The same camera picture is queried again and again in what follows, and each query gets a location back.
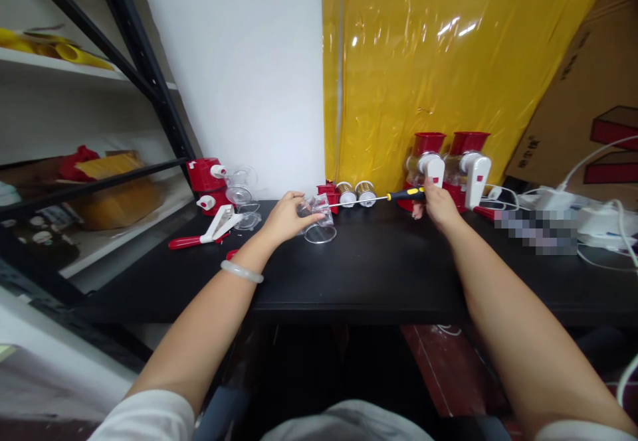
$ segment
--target person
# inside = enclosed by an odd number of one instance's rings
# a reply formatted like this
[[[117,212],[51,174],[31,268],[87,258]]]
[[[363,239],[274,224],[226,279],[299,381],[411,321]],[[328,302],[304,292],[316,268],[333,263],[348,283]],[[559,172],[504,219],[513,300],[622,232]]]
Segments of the person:
[[[427,213],[449,241],[472,321],[525,437],[636,439],[638,428],[574,340],[463,220],[450,194],[428,180],[425,196],[425,203],[415,204],[413,216],[420,219]],[[302,197],[288,192],[233,258],[241,273],[220,270],[186,307],[92,440],[190,439],[213,376],[251,304],[257,284],[247,277],[259,275],[281,243],[320,220],[319,214],[297,216]],[[408,419],[360,400],[286,421],[263,437],[327,438],[431,439]]]

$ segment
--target hand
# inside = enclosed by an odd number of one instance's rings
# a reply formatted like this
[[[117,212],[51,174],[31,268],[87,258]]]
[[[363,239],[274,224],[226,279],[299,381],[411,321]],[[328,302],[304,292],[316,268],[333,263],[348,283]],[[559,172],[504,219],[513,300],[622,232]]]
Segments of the hand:
[[[415,202],[412,209],[412,216],[415,219],[420,219],[423,216],[423,209],[425,209],[441,232],[465,223],[450,192],[434,185],[431,177],[425,180],[423,188],[425,189],[425,201]]]
[[[297,205],[302,202],[304,202],[302,192],[286,192],[286,195],[274,206],[259,232],[278,246],[286,240],[290,240],[308,225],[324,218],[323,214],[299,217]]]

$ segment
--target black desk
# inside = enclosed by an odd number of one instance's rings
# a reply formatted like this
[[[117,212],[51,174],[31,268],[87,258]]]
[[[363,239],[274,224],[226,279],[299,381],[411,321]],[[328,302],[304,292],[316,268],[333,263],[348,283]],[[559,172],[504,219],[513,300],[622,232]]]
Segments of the black desk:
[[[264,220],[274,202],[261,203]],[[467,222],[565,325],[638,325],[635,274],[590,266],[576,256],[537,256],[474,214]],[[273,323],[466,323],[459,277],[444,237],[393,203],[342,209],[337,237],[284,243],[264,271],[249,316]],[[75,307],[96,323],[173,322],[254,232],[233,230],[222,245],[170,251],[172,238],[203,234],[198,214],[172,237]]]

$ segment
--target white shelf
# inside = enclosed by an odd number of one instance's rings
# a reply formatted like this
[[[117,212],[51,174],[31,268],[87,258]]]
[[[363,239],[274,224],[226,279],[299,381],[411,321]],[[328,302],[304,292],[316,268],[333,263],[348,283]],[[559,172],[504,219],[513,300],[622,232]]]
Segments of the white shelf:
[[[54,59],[39,54],[31,54],[13,49],[0,48],[0,74],[3,81],[37,78],[55,84],[79,83],[101,89],[135,89],[132,82],[114,66],[108,69],[73,64],[62,59]],[[173,82],[166,83],[170,90],[177,90]]]
[[[126,228],[101,230],[98,232],[78,230],[76,233],[69,234],[80,249],[80,257],[71,265],[60,270],[60,275],[69,278],[77,274],[116,248],[131,241],[153,225],[161,222],[169,215],[177,212],[182,207],[195,202],[193,193],[186,179],[184,179],[181,174],[171,177],[170,179],[156,182],[156,184],[164,197],[164,202],[142,220]]]

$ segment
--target yellow curtain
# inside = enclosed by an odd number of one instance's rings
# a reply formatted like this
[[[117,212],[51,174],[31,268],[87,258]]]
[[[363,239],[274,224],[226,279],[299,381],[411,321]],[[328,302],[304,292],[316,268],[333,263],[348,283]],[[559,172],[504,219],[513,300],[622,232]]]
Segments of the yellow curtain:
[[[396,190],[415,132],[475,130],[499,182],[594,1],[323,0],[326,178]]]

